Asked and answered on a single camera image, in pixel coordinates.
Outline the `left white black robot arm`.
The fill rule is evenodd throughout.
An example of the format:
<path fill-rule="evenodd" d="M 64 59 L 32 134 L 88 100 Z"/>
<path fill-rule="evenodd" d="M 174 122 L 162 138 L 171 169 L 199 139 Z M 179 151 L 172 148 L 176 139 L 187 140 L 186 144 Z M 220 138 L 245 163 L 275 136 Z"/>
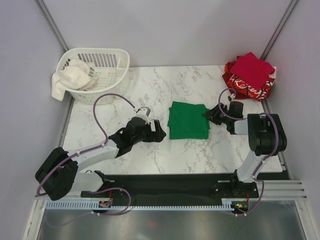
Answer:
<path fill-rule="evenodd" d="M 119 158 L 140 142 L 160 143 L 166 135 L 159 120 L 147 123 L 135 116 L 100 144 L 74 151 L 55 148 L 35 173 L 35 179 L 39 188 L 44 190 L 43 194 L 52 201 L 60 200 L 72 192 L 89 192 L 104 197 L 110 191 L 104 174 L 100 171 L 84 173 L 83 169 Z"/>

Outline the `green t-shirt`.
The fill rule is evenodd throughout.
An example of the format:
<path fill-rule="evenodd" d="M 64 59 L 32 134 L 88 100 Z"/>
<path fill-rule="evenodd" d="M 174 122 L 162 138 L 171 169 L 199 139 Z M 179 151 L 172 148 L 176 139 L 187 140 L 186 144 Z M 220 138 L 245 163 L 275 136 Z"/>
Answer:
<path fill-rule="evenodd" d="M 208 109 L 204 104 L 173 101 L 169 108 L 167 126 L 171 140 L 209 138 L 210 124 L 203 114 Z"/>

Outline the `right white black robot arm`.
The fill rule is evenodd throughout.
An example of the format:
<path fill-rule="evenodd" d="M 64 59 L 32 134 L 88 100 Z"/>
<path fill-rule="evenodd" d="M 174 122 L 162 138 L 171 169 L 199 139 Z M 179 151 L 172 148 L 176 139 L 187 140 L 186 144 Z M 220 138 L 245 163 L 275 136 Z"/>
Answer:
<path fill-rule="evenodd" d="M 231 135 L 247 135 L 249 153 L 242 165 L 234 171 L 229 191 L 235 197 L 247 191 L 247 185 L 257 176 L 267 160 L 283 152 L 288 144 L 281 120 L 277 114 L 250 113 L 243 116 L 244 104 L 232 101 L 229 106 L 218 103 L 203 116 L 215 125 L 226 125 Z"/>

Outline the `white cream t-shirt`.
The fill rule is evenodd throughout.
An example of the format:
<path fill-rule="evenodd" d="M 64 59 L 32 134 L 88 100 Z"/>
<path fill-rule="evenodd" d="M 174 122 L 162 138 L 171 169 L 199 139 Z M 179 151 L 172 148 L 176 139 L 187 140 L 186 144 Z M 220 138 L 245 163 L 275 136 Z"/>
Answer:
<path fill-rule="evenodd" d="M 51 77 L 51 96 L 62 101 L 67 89 L 85 91 L 97 81 L 91 68 L 83 60 L 74 59 L 64 70 L 57 70 Z"/>

